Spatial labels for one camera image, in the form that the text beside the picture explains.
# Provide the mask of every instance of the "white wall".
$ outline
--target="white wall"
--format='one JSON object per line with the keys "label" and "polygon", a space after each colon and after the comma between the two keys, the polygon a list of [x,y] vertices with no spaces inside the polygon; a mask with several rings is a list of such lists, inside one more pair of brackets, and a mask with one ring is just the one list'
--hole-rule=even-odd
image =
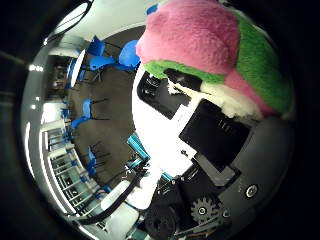
{"label": "white wall", "polygon": [[52,122],[61,119],[61,108],[66,108],[62,101],[48,101],[43,104],[44,122]]}
{"label": "white wall", "polygon": [[[89,13],[68,34],[81,36],[90,41],[94,35],[104,39],[123,30],[142,26],[146,18],[146,9],[158,2],[160,0],[95,0]],[[86,4],[83,4],[76,8],[61,23],[81,14],[85,6]],[[67,28],[79,18],[80,16],[58,27],[55,32]]]}

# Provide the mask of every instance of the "floor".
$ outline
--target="floor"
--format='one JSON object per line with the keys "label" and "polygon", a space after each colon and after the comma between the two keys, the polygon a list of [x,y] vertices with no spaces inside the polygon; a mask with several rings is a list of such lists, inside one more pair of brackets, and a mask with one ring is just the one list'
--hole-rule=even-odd
{"label": "floor", "polygon": [[[123,46],[127,41],[139,39],[143,32],[144,27],[137,27],[114,35],[105,41]],[[117,48],[110,45],[106,46],[106,50],[114,57],[119,53]],[[87,72],[85,78],[91,80],[93,74]],[[69,90],[74,117],[82,115],[82,102],[85,98],[90,97],[92,100],[108,98],[107,101],[94,104],[91,109],[94,117],[110,118],[110,120],[89,120],[79,125],[76,129],[77,136],[74,138],[79,155],[87,154],[88,146],[98,141],[101,143],[96,147],[99,151],[97,156],[110,153],[110,155],[97,160],[98,163],[105,162],[104,165],[97,167],[96,181],[100,184],[105,183],[123,170],[124,164],[133,154],[126,141],[134,132],[131,113],[131,91],[134,76],[134,73],[128,74],[124,71],[108,68],[102,72],[101,82],[97,80],[93,84],[76,84],[75,88],[79,91]],[[86,157],[82,159],[84,163],[87,161]]]}

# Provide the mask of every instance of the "desk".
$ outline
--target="desk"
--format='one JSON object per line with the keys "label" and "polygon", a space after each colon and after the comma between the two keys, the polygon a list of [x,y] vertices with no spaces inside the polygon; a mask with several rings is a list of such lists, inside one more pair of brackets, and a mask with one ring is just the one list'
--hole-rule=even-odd
{"label": "desk", "polygon": [[70,119],[63,118],[52,122],[47,122],[41,125],[40,132],[46,132],[54,129],[65,129]]}
{"label": "desk", "polygon": [[[137,87],[144,73],[145,69],[140,65],[132,88],[132,116],[137,135],[151,160],[163,172],[173,177],[182,175],[192,165],[190,159],[196,151],[180,140],[179,134],[196,105],[181,105],[172,119],[165,117],[138,96]],[[188,157],[181,154],[183,150],[188,153]]]}
{"label": "desk", "polygon": [[70,82],[71,87],[73,87],[76,84],[76,81],[77,81],[77,78],[78,78],[78,75],[79,75],[79,72],[80,72],[82,62],[83,62],[85,55],[86,55],[86,50],[83,49],[82,52],[80,53],[79,57],[77,58],[76,63],[74,64],[74,68],[73,68],[72,76],[71,76],[71,82]]}

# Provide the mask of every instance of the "stuffed toy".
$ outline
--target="stuffed toy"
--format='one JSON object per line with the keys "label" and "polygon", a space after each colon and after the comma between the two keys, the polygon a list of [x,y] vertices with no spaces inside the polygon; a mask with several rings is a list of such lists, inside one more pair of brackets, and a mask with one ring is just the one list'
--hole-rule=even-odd
{"label": "stuffed toy", "polygon": [[183,73],[199,88],[169,81],[171,94],[205,98],[228,117],[284,115],[292,86],[263,32],[215,0],[169,0],[146,19],[136,46],[146,71],[170,80]]}

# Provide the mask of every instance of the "black cable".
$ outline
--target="black cable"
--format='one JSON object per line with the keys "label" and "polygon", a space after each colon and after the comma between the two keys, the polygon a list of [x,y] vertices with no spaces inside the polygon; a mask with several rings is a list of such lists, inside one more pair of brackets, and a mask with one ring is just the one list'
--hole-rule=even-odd
{"label": "black cable", "polygon": [[[127,171],[127,169],[117,173],[116,175],[114,175],[112,178],[110,178],[105,184],[103,184],[103,186],[108,186],[111,182],[113,182],[118,176],[120,176],[121,174],[125,173]],[[89,206],[89,204],[96,198],[96,194],[103,190],[102,187],[99,187],[93,194],[90,198],[88,198],[82,205],[82,207],[78,210],[76,210],[75,213],[72,213],[72,214],[66,214],[66,215],[69,215],[69,216],[75,216],[76,214],[79,214],[81,211],[83,211],[86,207]]]}
{"label": "black cable", "polygon": [[60,25],[56,26],[56,28],[54,30],[58,29],[59,27],[62,27],[63,25],[67,24],[68,22],[71,22],[73,19],[80,17],[85,12],[86,12],[86,10],[84,10],[82,13],[78,14],[77,16],[74,16],[73,18],[69,19],[68,21],[61,23]]}
{"label": "black cable", "polygon": [[124,190],[123,193],[120,194],[120,196],[111,204],[109,208],[104,210],[103,212],[99,213],[98,215],[95,215],[94,217],[81,219],[79,220],[79,223],[83,225],[90,225],[94,224],[96,222],[101,222],[107,217],[109,217],[128,197],[128,195],[132,192],[134,187],[137,185],[137,183],[140,181],[140,179],[144,176],[146,170],[143,168],[144,164],[140,166],[139,170],[137,171],[136,175],[130,182],[129,186],[126,190]]}

